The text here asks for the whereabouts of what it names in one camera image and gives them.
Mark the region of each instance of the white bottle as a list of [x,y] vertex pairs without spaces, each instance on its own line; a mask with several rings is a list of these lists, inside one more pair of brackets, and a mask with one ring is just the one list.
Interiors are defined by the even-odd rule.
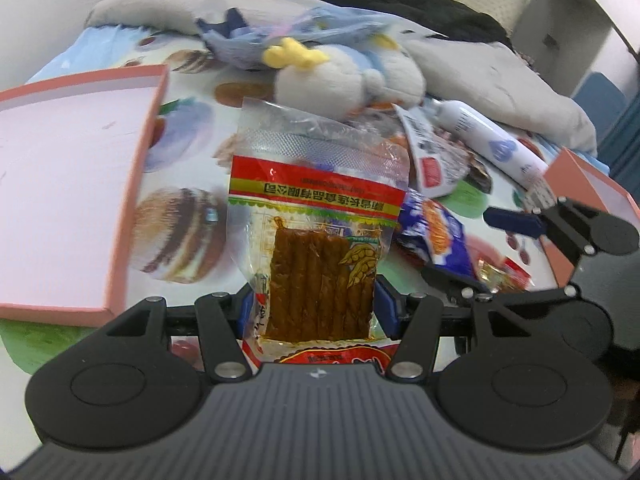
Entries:
[[472,150],[484,156],[525,189],[544,175],[547,163],[500,126],[460,101],[433,101],[434,122],[458,134]]

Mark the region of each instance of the yellow stripe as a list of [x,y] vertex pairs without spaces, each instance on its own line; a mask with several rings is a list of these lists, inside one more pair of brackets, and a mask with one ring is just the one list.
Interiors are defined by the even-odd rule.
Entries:
[[229,193],[233,193],[235,191],[259,194],[265,197],[288,197],[292,200],[306,200],[309,202],[316,202],[318,205],[341,205],[357,209],[359,211],[366,211],[370,214],[383,213],[385,215],[395,217],[400,214],[400,208],[398,206],[385,202],[363,200],[357,196],[297,186],[287,186],[286,184],[270,184],[259,180],[232,178],[229,183]]

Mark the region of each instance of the blue snack wrapper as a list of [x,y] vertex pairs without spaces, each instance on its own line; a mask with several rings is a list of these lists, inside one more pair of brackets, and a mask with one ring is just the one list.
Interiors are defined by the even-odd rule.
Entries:
[[463,225],[446,208],[410,189],[398,215],[396,241],[425,262],[475,278]]

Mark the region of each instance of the blue heart logo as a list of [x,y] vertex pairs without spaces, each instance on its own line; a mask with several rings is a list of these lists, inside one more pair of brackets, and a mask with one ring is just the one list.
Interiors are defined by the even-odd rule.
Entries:
[[491,140],[489,142],[491,153],[497,162],[507,162],[511,160],[518,145],[515,140]]

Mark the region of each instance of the plush duck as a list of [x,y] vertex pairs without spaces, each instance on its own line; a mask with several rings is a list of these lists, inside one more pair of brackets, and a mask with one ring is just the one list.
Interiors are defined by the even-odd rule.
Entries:
[[278,104],[338,121],[371,105],[411,108],[424,97],[420,69],[384,34],[374,34],[357,48],[308,48],[283,38],[265,50],[262,60],[279,69],[274,84]]

